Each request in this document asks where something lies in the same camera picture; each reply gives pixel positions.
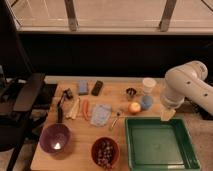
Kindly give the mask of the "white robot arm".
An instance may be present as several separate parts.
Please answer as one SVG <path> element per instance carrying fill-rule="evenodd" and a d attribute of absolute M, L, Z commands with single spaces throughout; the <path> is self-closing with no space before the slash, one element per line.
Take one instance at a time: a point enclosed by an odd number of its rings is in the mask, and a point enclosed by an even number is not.
<path fill-rule="evenodd" d="M 208 69 L 200 61 L 191 61 L 169 69 L 165 74 L 165 86 L 160 95 L 164 106 L 160 114 L 161 120 L 169 121 L 185 98 L 213 116 L 213 87 L 205 82 L 207 75 Z"/>

